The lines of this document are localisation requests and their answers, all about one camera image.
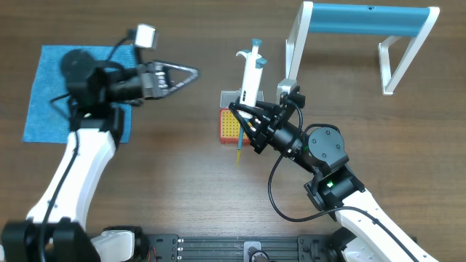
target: blue towel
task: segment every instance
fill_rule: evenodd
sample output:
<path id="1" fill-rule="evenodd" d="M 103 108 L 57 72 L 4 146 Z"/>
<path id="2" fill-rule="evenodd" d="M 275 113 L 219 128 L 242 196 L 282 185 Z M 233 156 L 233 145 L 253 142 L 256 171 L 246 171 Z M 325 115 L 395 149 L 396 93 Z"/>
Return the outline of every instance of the blue towel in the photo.
<path id="1" fill-rule="evenodd" d="M 62 56 L 73 49 L 84 49 L 96 60 L 105 60 L 113 47 L 91 46 L 43 46 L 32 86 L 29 101 L 28 118 L 23 134 L 24 142 L 67 143 L 69 123 L 49 104 L 50 99 L 66 94 L 65 79 L 60 71 Z M 135 67 L 133 47 L 121 46 L 112 57 L 112 61 L 125 68 Z M 56 105 L 69 114 L 66 101 L 59 100 Z M 121 142 L 127 143 L 131 133 L 131 106 L 121 105 L 125 111 L 125 125 Z"/>

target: black cable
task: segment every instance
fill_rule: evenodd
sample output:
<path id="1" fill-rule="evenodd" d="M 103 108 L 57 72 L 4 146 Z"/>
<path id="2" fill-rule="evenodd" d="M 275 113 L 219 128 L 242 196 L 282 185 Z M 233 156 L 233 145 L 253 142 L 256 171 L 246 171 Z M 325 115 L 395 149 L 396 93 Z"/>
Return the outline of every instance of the black cable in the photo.
<path id="1" fill-rule="evenodd" d="M 64 98 L 67 98 L 68 96 L 70 96 L 70 93 L 68 94 L 64 94 L 64 95 L 60 95 L 60 96 L 57 96 L 56 98 L 52 98 L 50 99 L 49 103 L 50 105 L 52 106 L 53 109 L 55 109 L 63 118 L 65 118 L 66 120 L 69 119 L 69 116 L 67 116 L 65 114 L 65 112 L 63 112 L 63 110 L 61 110 L 58 106 L 55 105 L 55 102 L 60 100 L 60 99 L 64 99 Z"/>
<path id="2" fill-rule="evenodd" d="M 45 212 L 45 215 L 44 215 L 44 220 L 42 220 L 42 224 L 41 224 L 41 228 L 39 232 L 39 257 L 41 259 L 41 262 L 45 262 L 45 231 L 47 230 L 47 221 L 49 220 L 50 213 L 52 212 L 52 209 L 55 206 L 55 202 L 57 201 L 58 193 L 60 192 L 61 186 L 65 182 L 65 179 L 68 176 L 68 173 L 70 172 L 71 167 L 73 166 L 74 160 L 78 156 L 79 136 L 78 136 L 77 131 L 75 131 L 74 134 L 76 136 L 76 146 L 74 147 L 74 150 L 73 150 L 73 156 L 71 157 L 71 160 L 68 163 L 68 166 L 66 167 L 65 172 L 63 173 L 60 181 L 58 182 L 55 192 L 53 192 L 52 198 L 49 201 L 49 206 L 47 207 L 47 211 Z"/>
<path id="3" fill-rule="evenodd" d="M 110 61 L 111 57 L 114 56 L 114 53 L 118 49 L 118 47 L 121 46 L 123 43 L 125 43 L 127 40 L 130 40 L 130 38 L 128 36 L 125 36 L 118 43 L 116 43 L 114 48 L 111 50 L 110 54 L 108 54 L 108 57 L 107 57 L 106 61 Z"/>
<path id="4" fill-rule="evenodd" d="M 369 213 L 367 213 L 366 211 L 364 210 L 361 210 L 357 207 L 337 207 L 337 208 L 333 208 L 331 210 L 325 210 L 325 211 L 322 211 L 320 213 L 317 213 L 317 214 L 314 214 L 314 215 L 310 215 L 308 217 L 305 217 L 305 218 L 290 218 L 288 217 L 287 215 L 283 214 L 277 207 L 277 205 L 275 204 L 275 201 L 274 201 L 274 198 L 272 196 L 272 179 L 274 177 L 274 173 L 275 173 L 275 170 L 277 169 L 278 167 L 278 164 L 282 161 L 282 158 L 285 156 L 285 152 L 288 152 L 288 149 L 293 145 L 294 141 L 298 138 L 298 136 L 300 135 L 300 132 L 301 132 L 301 129 L 302 129 L 302 126 L 303 126 L 303 114 L 301 112 L 301 109 L 299 109 L 299 107 L 292 101 L 289 101 L 289 103 L 296 109 L 296 111 L 298 112 L 298 116 L 299 116 L 299 127 L 298 127 L 298 132 L 296 132 L 296 134 L 293 136 L 293 139 L 290 141 L 290 143 L 286 146 L 285 150 L 283 150 L 283 152 L 281 153 L 281 155 L 278 157 L 277 161 L 275 162 L 274 164 L 274 167 L 272 168 L 272 171 L 270 172 L 270 176 L 269 176 L 269 183 L 268 183 L 268 192 L 269 192 L 269 199 L 270 199 L 270 203 L 272 204 L 272 207 L 274 208 L 275 212 L 277 212 L 277 214 L 284 218 L 285 220 L 287 221 L 290 221 L 290 222 L 305 222 L 305 221 L 310 221 L 312 219 L 316 219 L 316 218 L 319 218 L 323 215 L 327 215 L 327 214 L 331 214 L 331 213 L 335 213 L 336 211 L 340 211 L 340 210 L 353 210 L 353 211 L 357 211 L 363 215 L 365 215 L 366 217 L 368 217 L 369 219 L 372 220 L 372 223 L 374 223 L 375 225 L 378 225 L 380 226 L 381 229 L 383 229 L 385 231 L 385 233 L 387 233 L 392 239 L 393 241 L 395 241 L 400 247 L 401 249 L 409 256 L 410 259 L 412 259 L 414 262 L 419 262 L 416 257 L 411 253 L 411 251 L 409 251 L 409 249 L 403 245 L 403 243 L 387 228 L 385 227 L 377 218 L 375 218 L 374 216 L 370 215 Z M 311 124 L 309 125 L 305 131 L 304 131 L 304 134 L 311 128 L 313 127 L 330 127 L 332 129 L 335 129 L 337 132 L 340 132 L 340 130 L 338 129 L 338 127 L 332 125 L 332 124 Z"/>

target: brown wood surface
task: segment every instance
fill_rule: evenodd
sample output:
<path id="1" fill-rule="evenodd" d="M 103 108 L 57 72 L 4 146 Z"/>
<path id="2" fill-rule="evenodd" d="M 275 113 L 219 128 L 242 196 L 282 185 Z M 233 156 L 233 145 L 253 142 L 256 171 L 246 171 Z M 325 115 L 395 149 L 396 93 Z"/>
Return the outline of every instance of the brown wood surface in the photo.
<path id="1" fill-rule="evenodd" d="M 440 261 L 466 261 L 466 1 L 343 1 L 440 6 L 433 31 L 395 95 L 382 96 L 378 36 L 313 34 L 298 80 L 304 123 L 340 127 L 350 165 L 384 211 Z M 269 61 L 261 89 L 275 99 L 284 77 L 285 38 L 300 1 L 5 1 L 0 4 L 0 227 L 24 219 L 55 173 L 64 145 L 23 143 L 41 45 L 113 45 L 127 28 L 155 25 L 152 57 L 195 66 L 200 79 L 133 112 L 130 143 L 103 172 L 88 231 L 119 224 L 183 236 L 330 234 L 329 217 L 290 223 L 272 209 L 266 183 L 278 153 L 257 155 L 218 140 L 221 90 L 238 89 L 236 51 L 263 40 Z M 396 64 L 407 41 L 391 51 Z M 284 161 L 277 205 L 293 217 L 316 210 L 302 187 L 310 179 Z"/>

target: wooden table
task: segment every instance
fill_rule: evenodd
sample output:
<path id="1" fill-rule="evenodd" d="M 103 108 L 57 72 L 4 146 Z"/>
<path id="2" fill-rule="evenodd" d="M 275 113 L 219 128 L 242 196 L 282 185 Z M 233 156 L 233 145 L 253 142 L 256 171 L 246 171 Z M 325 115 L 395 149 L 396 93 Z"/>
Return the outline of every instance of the wooden table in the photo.
<path id="1" fill-rule="evenodd" d="M 298 75 L 304 123 L 340 127 L 350 166 L 387 214 L 440 261 L 466 261 L 466 2 L 363 1 L 440 6 L 438 22 L 395 95 L 382 96 L 377 36 L 312 34 Z M 285 38 L 300 1 L 4 1 L 0 8 L 0 227 L 24 219 L 39 200 L 65 146 L 23 143 L 29 94 L 43 44 L 113 45 L 138 23 L 160 32 L 148 56 L 195 66 L 190 88 L 133 112 L 130 143 L 103 172 L 87 230 L 142 225 L 183 236 L 330 234 L 329 217 L 281 219 L 266 183 L 278 153 L 257 155 L 218 140 L 221 90 L 240 88 L 236 51 L 263 40 L 269 61 L 261 89 L 275 100 L 284 77 Z M 392 47 L 400 60 L 407 40 Z M 316 210 L 303 184 L 311 176 L 284 161 L 274 195 L 284 213 Z"/>

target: yellow pipette tip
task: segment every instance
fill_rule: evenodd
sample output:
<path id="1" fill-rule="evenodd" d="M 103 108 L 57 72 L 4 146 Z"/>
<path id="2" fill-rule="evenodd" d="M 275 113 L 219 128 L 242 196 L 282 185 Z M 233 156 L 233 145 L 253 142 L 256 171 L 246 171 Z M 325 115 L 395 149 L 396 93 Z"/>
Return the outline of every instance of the yellow pipette tip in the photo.
<path id="1" fill-rule="evenodd" d="M 236 155 L 236 165 L 240 165 L 240 155 L 241 155 L 241 150 L 238 150 L 237 155 Z"/>

